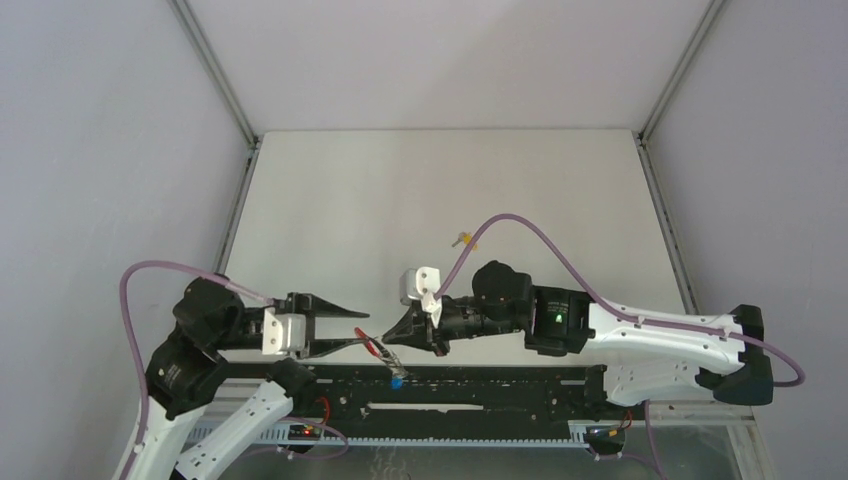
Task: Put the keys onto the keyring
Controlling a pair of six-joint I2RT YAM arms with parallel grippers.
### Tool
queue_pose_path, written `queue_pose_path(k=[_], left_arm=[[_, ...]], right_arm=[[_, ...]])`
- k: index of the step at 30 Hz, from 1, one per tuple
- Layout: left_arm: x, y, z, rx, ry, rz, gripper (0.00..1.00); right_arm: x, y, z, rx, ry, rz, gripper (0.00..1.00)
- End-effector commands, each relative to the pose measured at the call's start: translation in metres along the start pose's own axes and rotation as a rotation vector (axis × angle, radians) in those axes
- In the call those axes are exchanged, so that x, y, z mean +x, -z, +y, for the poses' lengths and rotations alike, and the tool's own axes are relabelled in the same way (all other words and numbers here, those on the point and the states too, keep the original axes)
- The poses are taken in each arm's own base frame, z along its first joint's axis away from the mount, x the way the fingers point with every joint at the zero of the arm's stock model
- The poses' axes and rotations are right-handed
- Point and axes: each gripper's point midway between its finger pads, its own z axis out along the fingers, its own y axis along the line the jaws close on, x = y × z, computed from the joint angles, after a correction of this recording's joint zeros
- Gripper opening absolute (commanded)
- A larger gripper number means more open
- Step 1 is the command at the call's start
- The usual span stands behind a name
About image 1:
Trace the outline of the red tag keyring with chain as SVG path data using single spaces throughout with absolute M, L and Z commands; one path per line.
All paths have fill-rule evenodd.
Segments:
M 406 379 L 409 373 L 401 363 L 399 357 L 394 352 L 385 347 L 376 338 L 366 334 L 359 327 L 354 328 L 354 334 L 356 335 L 356 337 L 361 338 L 363 340 L 363 345 L 365 346 L 369 354 L 377 358 L 389 369 L 392 378 L 401 377 L 404 380 Z

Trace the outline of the yellow tagged key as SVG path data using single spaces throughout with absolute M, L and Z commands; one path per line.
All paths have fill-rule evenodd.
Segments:
M 456 240 L 451 244 L 452 248 L 471 246 L 473 251 L 478 249 L 478 245 L 473 241 L 473 234 L 469 232 L 460 232 Z

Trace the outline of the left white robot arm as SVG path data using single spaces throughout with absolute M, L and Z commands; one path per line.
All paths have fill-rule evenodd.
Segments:
M 313 294 L 264 297 L 229 278 L 198 272 L 173 307 L 175 327 L 141 360 L 128 307 L 127 276 L 119 283 L 122 319 L 139 375 L 139 412 L 117 479 L 217 479 L 255 439 L 278 421 L 304 416 L 316 403 L 316 376 L 303 360 L 357 344 L 355 338 L 318 340 L 321 317 L 356 318 Z M 259 350 L 278 361 L 259 386 L 205 439 L 190 449 L 189 434 L 222 384 L 234 378 L 225 350 Z

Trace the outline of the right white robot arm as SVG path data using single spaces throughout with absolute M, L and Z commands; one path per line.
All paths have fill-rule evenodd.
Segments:
M 717 316 L 679 315 L 596 300 L 583 291 L 535 285 L 527 273 L 490 261 L 472 278 L 472 293 L 435 296 L 439 272 L 407 271 L 408 310 L 382 340 L 447 355 L 455 340 L 522 333 L 542 356 L 622 350 L 656 355 L 635 365 L 588 369 L 585 411 L 606 418 L 620 406 L 709 392 L 722 403 L 764 406 L 775 390 L 760 308 L 741 304 Z

